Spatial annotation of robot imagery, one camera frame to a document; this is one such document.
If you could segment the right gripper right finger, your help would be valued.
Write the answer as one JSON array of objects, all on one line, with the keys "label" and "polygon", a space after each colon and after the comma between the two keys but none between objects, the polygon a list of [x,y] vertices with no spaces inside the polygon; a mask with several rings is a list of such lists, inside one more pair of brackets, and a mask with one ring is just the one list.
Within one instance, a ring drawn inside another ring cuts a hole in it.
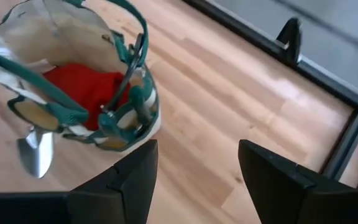
[{"label": "right gripper right finger", "polygon": [[358,189],[246,139],[238,158],[262,224],[358,224]]}]

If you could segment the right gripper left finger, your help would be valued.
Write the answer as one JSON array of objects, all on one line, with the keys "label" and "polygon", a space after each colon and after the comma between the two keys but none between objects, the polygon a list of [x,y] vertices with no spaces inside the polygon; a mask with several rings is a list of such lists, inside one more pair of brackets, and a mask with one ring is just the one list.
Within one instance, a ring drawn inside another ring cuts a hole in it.
[{"label": "right gripper left finger", "polygon": [[157,169],[152,139],[71,191],[0,193],[0,224],[146,224]]}]

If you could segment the pointed trowel wooden handle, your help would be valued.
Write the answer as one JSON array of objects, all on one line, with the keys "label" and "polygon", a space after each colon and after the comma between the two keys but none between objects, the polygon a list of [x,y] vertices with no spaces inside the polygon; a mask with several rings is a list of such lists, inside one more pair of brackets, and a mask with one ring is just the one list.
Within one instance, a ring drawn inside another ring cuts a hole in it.
[{"label": "pointed trowel wooden handle", "polygon": [[53,133],[33,126],[26,137],[16,141],[24,169],[41,179],[49,170],[54,153]]}]

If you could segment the red gardening gloves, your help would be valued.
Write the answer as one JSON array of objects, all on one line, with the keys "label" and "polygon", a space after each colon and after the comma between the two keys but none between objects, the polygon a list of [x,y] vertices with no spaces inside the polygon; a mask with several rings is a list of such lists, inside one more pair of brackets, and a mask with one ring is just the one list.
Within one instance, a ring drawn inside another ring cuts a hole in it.
[{"label": "red gardening gloves", "polygon": [[116,94],[124,75],[98,72],[78,63],[69,63],[44,73],[44,77],[89,112],[83,126],[95,131],[101,106],[108,104]]}]

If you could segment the beige green gardening bag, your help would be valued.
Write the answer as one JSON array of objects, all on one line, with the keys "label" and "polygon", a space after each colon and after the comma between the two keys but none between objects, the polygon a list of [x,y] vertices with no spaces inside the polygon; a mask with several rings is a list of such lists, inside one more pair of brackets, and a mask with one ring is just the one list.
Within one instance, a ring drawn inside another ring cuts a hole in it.
[{"label": "beige green gardening bag", "polygon": [[[8,108],[27,123],[108,151],[133,151],[159,129],[160,103],[146,66],[148,27],[128,0],[107,0],[132,14],[142,31],[133,44],[109,28],[84,0],[25,0],[0,23],[0,84],[16,94]],[[69,63],[119,72],[123,81],[101,106],[98,129],[83,126],[89,112],[44,73]]]}]

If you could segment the black table clamp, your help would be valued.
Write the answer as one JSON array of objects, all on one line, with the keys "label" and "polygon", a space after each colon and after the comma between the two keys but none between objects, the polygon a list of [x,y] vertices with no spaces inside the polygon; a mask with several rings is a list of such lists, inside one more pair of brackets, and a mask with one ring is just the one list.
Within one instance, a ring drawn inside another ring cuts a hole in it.
[{"label": "black table clamp", "polygon": [[301,39],[301,22],[297,17],[290,18],[276,38],[283,44],[278,53],[279,56],[294,66],[297,66],[300,61]]}]

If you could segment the black aluminium table frame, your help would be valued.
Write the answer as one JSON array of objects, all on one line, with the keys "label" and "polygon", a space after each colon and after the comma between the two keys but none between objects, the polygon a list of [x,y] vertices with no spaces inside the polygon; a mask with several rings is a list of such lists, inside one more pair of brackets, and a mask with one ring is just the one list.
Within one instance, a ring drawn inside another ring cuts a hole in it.
[{"label": "black aluminium table frame", "polygon": [[276,40],[278,35],[276,38],[268,37],[260,29],[240,20],[232,12],[213,0],[182,1],[352,107],[353,112],[350,118],[319,171],[320,174],[330,179],[339,180],[358,145],[358,93],[352,90],[349,85],[334,78],[331,72],[303,56],[301,50],[300,61],[297,66],[286,62],[278,54],[283,47],[283,44]]}]

